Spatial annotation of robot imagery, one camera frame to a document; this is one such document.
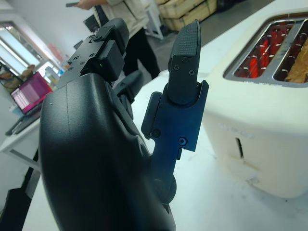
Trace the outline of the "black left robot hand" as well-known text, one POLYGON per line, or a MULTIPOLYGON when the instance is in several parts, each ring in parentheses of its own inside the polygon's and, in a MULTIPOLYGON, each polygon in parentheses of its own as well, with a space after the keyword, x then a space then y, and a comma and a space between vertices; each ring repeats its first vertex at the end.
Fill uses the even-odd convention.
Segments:
POLYGON ((39 128, 44 189, 62 231, 174 231, 170 209, 182 150, 195 151, 209 85, 198 82, 201 29, 178 33, 168 83, 152 93, 141 129, 131 103, 140 74, 118 82, 128 28, 112 19, 69 59, 46 96, 39 128))

